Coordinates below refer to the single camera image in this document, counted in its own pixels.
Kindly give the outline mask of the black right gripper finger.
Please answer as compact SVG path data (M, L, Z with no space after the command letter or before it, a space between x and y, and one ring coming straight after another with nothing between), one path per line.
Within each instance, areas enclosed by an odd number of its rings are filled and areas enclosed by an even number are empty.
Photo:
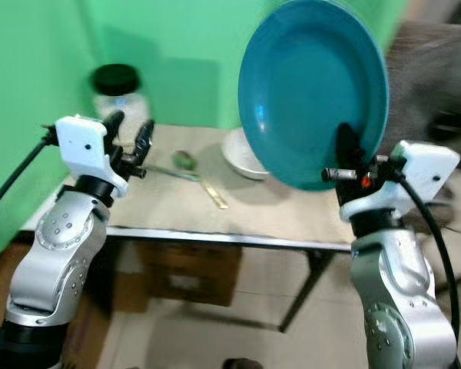
M350 123L342 122L336 129L335 137L336 169L367 172L371 155L361 147L360 134Z

